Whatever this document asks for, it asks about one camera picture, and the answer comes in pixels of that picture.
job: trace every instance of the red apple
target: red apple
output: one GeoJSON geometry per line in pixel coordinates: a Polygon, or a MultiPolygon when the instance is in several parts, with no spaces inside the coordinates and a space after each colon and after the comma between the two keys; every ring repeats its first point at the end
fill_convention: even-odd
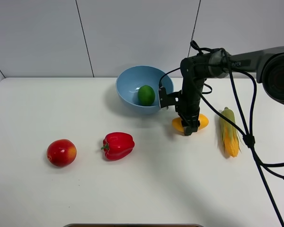
{"type": "Polygon", "coordinates": [[[55,166],[64,167],[72,163],[77,155],[75,145],[69,140],[56,140],[47,149],[47,158],[55,166]]]}

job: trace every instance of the black cable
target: black cable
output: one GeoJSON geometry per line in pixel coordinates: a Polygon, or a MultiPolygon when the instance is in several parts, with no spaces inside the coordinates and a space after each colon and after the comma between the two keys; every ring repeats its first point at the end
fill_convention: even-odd
{"type": "MultiPolygon", "coordinates": [[[[232,81],[231,84],[232,84],[233,92],[234,92],[234,94],[236,94],[235,86],[234,86],[234,83],[233,83],[233,76],[232,76],[232,71],[231,71],[231,65],[230,65],[230,61],[229,61],[228,55],[227,55],[227,53],[226,53],[225,50],[224,50],[224,55],[225,55],[226,61],[228,62],[228,70],[229,70],[229,72],[230,72],[230,78],[231,78],[231,81],[232,81]]],[[[192,82],[192,84],[193,84],[193,86],[194,86],[195,91],[197,91],[198,95],[202,98],[202,100],[203,100],[217,115],[219,115],[221,118],[223,118],[223,119],[226,120],[228,123],[230,123],[232,126],[234,126],[234,127],[243,135],[243,139],[244,139],[244,136],[249,136],[249,137],[252,136],[252,134],[250,134],[250,133],[248,132],[248,129],[246,130],[246,135],[245,135],[244,132],[243,132],[243,130],[240,129],[235,123],[233,123],[233,122],[230,121],[228,118],[226,118],[226,117],[224,117],[222,114],[220,114],[220,113],[204,98],[204,96],[202,95],[202,93],[197,89],[197,87],[196,87],[196,85],[195,85],[195,82],[194,82],[194,80],[193,80],[192,78],[191,78],[191,82],[192,82]]],[[[256,97],[256,95],[255,95],[255,92],[254,92],[253,100],[252,100],[252,104],[251,104],[251,107],[252,107],[251,113],[253,112],[253,106],[254,106],[254,103],[255,103],[255,97],[256,97]]],[[[237,106],[238,106],[238,108],[239,108],[240,102],[239,102],[239,99],[237,99],[237,98],[236,98],[236,103],[237,103],[237,106]]],[[[240,111],[240,115],[241,115],[242,121],[245,121],[245,118],[244,118],[242,109],[241,109],[241,111],[240,111]]],[[[255,163],[256,163],[256,165],[257,165],[259,174],[260,174],[260,176],[261,176],[261,179],[262,179],[262,182],[263,182],[263,184],[264,184],[264,187],[265,187],[265,189],[266,189],[266,191],[267,191],[267,194],[268,194],[268,196],[269,196],[269,198],[270,198],[270,201],[271,201],[271,203],[272,203],[272,205],[273,205],[273,207],[274,207],[275,213],[276,213],[276,215],[277,215],[277,217],[278,217],[278,219],[279,219],[279,221],[280,221],[280,223],[281,223],[281,226],[284,227],[283,218],[282,218],[282,216],[281,216],[281,214],[280,214],[280,211],[279,211],[279,209],[278,209],[278,207],[277,207],[277,205],[276,205],[276,203],[275,203],[275,200],[274,200],[274,198],[273,198],[273,196],[272,196],[272,193],[271,193],[271,191],[270,191],[270,188],[269,188],[269,186],[268,186],[268,184],[267,184],[267,181],[266,181],[265,176],[264,176],[264,174],[263,174],[263,171],[262,171],[262,169],[261,169],[261,165],[260,165],[260,164],[261,164],[262,162],[261,162],[261,160],[259,159],[259,157],[258,157],[257,154],[256,154],[254,145],[251,144],[251,146],[250,146],[249,148],[250,148],[251,151],[252,151],[252,154],[253,154],[255,163]]]]}
{"type": "Polygon", "coordinates": [[[217,111],[208,101],[207,99],[202,95],[202,93],[197,89],[194,80],[191,78],[191,82],[192,85],[195,89],[195,91],[198,93],[198,95],[202,98],[202,100],[208,105],[209,108],[211,108],[212,111],[214,111],[219,117],[223,118],[224,120],[226,120],[229,124],[231,124],[233,127],[235,127],[243,136],[245,136],[245,133],[243,132],[242,129],[239,128],[239,126],[237,126],[234,122],[232,122],[231,120],[229,120],[227,117],[223,116],[219,111],[217,111]]]}
{"type": "Polygon", "coordinates": [[[272,175],[274,175],[274,176],[276,176],[276,177],[279,177],[279,178],[283,179],[283,176],[282,176],[282,175],[277,174],[276,172],[270,170],[269,168],[267,168],[267,167],[265,167],[265,166],[263,166],[263,168],[264,168],[267,172],[269,172],[270,174],[272,174],[272,175]]]}
{"type": "Polygon", "coordinates": [[[172,72],[174,72],[174,71],[177,71],[177,70],[179,70],[179,69],[180,69],[180,67],[179,67],[179,68],[176,68],[176,69],[174,69],[174,70],[172,70],[172,71],[169,71],[169,72],[165,73],[165,74],[160,78],[160,80],[159,80],[159,87],[162,87],[162,80],[163,80],[163,78],[164,78],[166,75],[168,75],[168,74],[170,74],[170,73],[172,73],[172,72]]]}
{"type": "Polygon", "coordinates": [[[252,125],[253,125],[254,107],[255,107],[256,96],[257,96],[257,84],[256,84],[255,79],[249,73],[247,73],[243,70],[239,70],[239,69],[232,69],[232,70],[248,76],[251,79],[253,86],[254,86],[254,94],[252,96],[251,106],[250,106],[250,114],[249,114],[249,132],[250,132],[251,135],[253,135],[252,125]]]}
{"type": "MultiPolygon", "coordinates": [[[[253,153],[256,152],[254,147],[251,147],[250,149],[251,149],[251,152],[253,152],[253,153]]],[[[274,199],[274,197],[273,197],[273,195],[272,195],[272,193],[271,193],[271,191],[270,191],[270,188],[269,188],[269,186],[268,186],[268,184],[267,184],[267,181],[266,181],[266,179],[265,179],[265,177],[264,177],[264,174],[263,174],[263,171],[262,171],[262,169],[261,169],[261,166],[260,166],[259,163],[257,163],[257,162],[256,162],[256,165],[257,165],[257,169],[258,169],[258,171],[259,171],[259,173],[260,173],[262,182],[263,182],[263,184],[264,184],[264,186],[265,186],[265,189],[266,189],[266,191],[267,191],[267,194],[268,194],[268,196],[269,196],[269,198],[270,198],[270,201],[271,201],[271,203],[272,203],[272,205],[273,205],[273,207],[274,207],[274,209],[275,209],[275,213],[276,213],[276,215],[277,215],[277,217],[278,217],[278,219],[279,219],[279,222],[280,222],[281,226],[284,227],[283,218],[282,218],[281,213],[280,213],[280,211],[279,211],[279,209],[278,209],[278,207],[277,207],[277,205],[276,205],[276,203],[275,203],[275,199],[274,199]]]]}
{"type": "Polygon", "coordinates": [[[231,86],[232,86],[233,94],[235,96],[235,100],[236,100],[236,103],[237,103],[237,106],[238,106],[238,109],[239,109],[239,113],[240,113],[240,116],[242,118],[242,122],[243,122],[245,132],[246,132],[246,134],[249,134],[249,130],[248,130],[248,127],[247,127],[247,124],[246,124],[246,120],[245,120],[245,117],[244,117],[244,114],[243,114],[243,111],[242,111],[242,107],[241,107],[241,104],[240,104],[240,101],[239,101],[239,98],[238,98],[235,82],[233,80],[233,75],[232,75],[232,70],[231,70],[231,62],[229,60],[229,57],[228,57],[226,50],[224,48],[219,48],[219,49],[223,52],[224,57],[226,59],[227,68],[228,68],[228,71],[229,71],[229,77],[231,79],[231,86]]]}
{"type": "Polygon", "coordinates": [[[275,164],[263,163],[262,165],[265,166],[265,167],[284,167],[284,162],[282,162],[282,163],[275,163],[275,164]]]}
{"type": "Polygon", "coordinates": [[[213,51],[213,49],[210,49],[210,48],[207,48],[207,47],[200,48],[199,45],[195,42],[195,40],[192,40],[190,42],[190,46],[192,48],[194,48],[196,51],[199,51],[199,52],[201,52],[201,51],[212,52],[213,51]]]}
{"type": "MultiPolygon", "coordinates": [[[[240,70],[240,69],[232,69],[232,70],[248,76],[251,79],[251,81],[253,82],[254,93],[253,93],[253,97],[252,97],[252,102],[251,102],[251,107],[250,107],[250,116],[249,116],[249,131],[250,131],[250,134],[252,135],[253,134],[253,130],[252,130],[253,110],[254,110],[255,99],[256,99],[256,95],[257,95],[257,84],[256,84],[255,79],[249,73],[247,73],[247,72],[245,72],[243,70],[240,70]]],[[[276,164],[266,164],[266,163],[261,162],[261,166],[263,166],[263,168],[266,171],[270,172],[271,170],[267,170],[266,167],[283,167],[284,166],[284,162],[283,163],[276,163],[276,164]]]]}
{"type": "Polygon", "coordinates": [[[213,88],[211,86],[209,86],[208,84],[204,84],[205,87],[208,87],[210,89],[210,91],[205,91],[202,92],[203,95],[207,95],[213,92],[213,88]]]}

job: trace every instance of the tabletop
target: tabletop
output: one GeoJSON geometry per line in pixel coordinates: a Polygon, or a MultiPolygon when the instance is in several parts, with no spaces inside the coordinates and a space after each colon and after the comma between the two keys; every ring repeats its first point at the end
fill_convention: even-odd
{"type": "MultiPolygon", "coordinates": [[[[209,125],[189,137],[172,128],[174,108],[141,116],[126,109],[115,78],[9,78],[0,82],[0,227],[68,224],[279,226],[249,149],[236,158],[220,143],[219,117],[201,101],[209,125]],[[108,162],[100,148],[114,131],[133,136],[127,157],[108,162]],[[54,140],[69,139],[75,161],[46,159],[54,140]]],[[[182,79],[172,79],[175,91],[182,79]]],[[[252,83],[235,79],[249,120],[252,83]]],[[[206,95],[242,123],[229,79],[209,79],[206,95]]],[[[266,163],[284,162],[284,106],[261,85],[254,110],[255,149],[266,163]]],[[[284,168],[275,169],[284,175],[284,168]]],[[[284,181],[266,174],[284,219],[284,181]]]]}

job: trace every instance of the lime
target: lime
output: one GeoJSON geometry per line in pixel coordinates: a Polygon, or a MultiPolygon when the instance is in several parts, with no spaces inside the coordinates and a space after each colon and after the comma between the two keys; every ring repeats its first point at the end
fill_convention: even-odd
{"type": "Polygon", "coordinates": [[[155,92],[150,86],[144,85],[139,88],[138,99],[141,105],[150,106],[155,101],[155,92]]]}

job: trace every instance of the red bell pepper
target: red bell pepper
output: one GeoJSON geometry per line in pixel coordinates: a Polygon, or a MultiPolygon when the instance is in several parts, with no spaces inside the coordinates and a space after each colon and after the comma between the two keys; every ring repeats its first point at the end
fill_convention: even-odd
{"type": "Polygon", "coordinates": [[[123,132],[113,132],[105,136],[103,147],[105,157],[110,161],[122,159],[134,148],[133,137],[123,132]]]}

